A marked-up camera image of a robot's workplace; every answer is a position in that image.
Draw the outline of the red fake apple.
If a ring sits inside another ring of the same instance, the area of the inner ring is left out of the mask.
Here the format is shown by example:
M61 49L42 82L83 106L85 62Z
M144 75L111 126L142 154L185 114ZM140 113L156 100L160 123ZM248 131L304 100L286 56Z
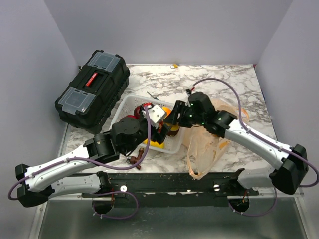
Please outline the red fake apple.
M137 106L135 109L134 109L134 117L139 119L140 116L143 114L143 107L142 106Z

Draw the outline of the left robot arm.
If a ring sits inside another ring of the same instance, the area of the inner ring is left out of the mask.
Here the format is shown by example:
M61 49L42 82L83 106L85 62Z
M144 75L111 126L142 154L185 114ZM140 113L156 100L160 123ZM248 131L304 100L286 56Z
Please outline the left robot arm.
M76 173L96 166L111 169L110 162L133 152L143 141L162 143L170 129L166 123L155 127L152 120L144 116L126 116L113 124L110 131L95 135L64 156L38 166L16 166L18 183L15 199L29 208L60 195L84 193L107 196L112 186L106 173L89 176L76 176Z

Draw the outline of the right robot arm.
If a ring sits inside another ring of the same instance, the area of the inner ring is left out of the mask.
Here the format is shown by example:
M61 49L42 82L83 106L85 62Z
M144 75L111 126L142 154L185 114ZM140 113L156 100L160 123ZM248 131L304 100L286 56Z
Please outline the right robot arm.
M293 195L308 172L307 164L298 158L306 156L303 146L291 147L248 128L234 114L217 110L208 95L202 92L191 94L187 103L176 101L164 122L186 128L201 125L209 133L240 144L269 164L260 169L238 170L236 179L229 183L229 189L235 195L253 187L275 187Z

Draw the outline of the dark maroon fake fruit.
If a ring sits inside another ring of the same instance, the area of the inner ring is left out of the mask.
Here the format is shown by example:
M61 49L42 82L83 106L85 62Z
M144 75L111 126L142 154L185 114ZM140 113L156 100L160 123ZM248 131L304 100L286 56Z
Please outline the dark maroon fake fruit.
M178 134L179 130L180 127L178 125L173 125L167 135L170 137L174 137Z

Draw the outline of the orange fake fruit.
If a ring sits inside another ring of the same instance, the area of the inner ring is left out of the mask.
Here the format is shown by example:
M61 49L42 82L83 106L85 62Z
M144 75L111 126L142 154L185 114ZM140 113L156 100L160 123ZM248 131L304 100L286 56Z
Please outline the orange fake fruit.
M163 108L163 110L166 112L166 117L169 116L170 113L171 113L171 111L172 111L171 108L166 107L166 106L163 106L162 108Z

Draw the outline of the orange translucent plastic bag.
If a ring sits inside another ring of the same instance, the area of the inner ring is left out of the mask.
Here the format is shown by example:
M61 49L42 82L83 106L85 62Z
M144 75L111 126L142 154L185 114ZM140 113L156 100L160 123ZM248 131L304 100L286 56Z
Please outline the orange translucent plastic bag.
M190 176L200 180L207 175L227 152L231 141L209 133L204 127L185 129L183 145Z

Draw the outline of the yellow fake bell pepper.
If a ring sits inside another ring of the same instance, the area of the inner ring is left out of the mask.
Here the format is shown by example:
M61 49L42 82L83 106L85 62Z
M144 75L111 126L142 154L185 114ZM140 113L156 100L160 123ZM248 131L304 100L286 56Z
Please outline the yellow fake bell pepper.
M149 145L149 148L154 148L154 149L164 149L165 148L165 144L162 143L162 144L159 144L157 142L154 142L154 141L151 141L150 142L150 145Z

